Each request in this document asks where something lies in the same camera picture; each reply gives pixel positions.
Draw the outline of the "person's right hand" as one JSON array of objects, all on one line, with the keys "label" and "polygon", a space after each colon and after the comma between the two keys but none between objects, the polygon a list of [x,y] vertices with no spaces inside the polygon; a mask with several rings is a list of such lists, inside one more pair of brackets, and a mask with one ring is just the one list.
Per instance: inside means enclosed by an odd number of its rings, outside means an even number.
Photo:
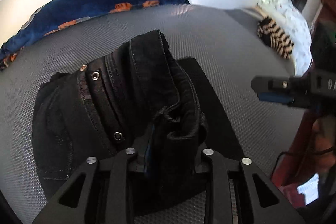
[{"label": "person's right hand", "polygon": [[[315,133],[315,151],[325,151],[335,145],[335,117],[326,116],[317,119],[313,124]],[[335,164],[333,151],[315,157],[315,171],[318,174],[328,173]]]}]

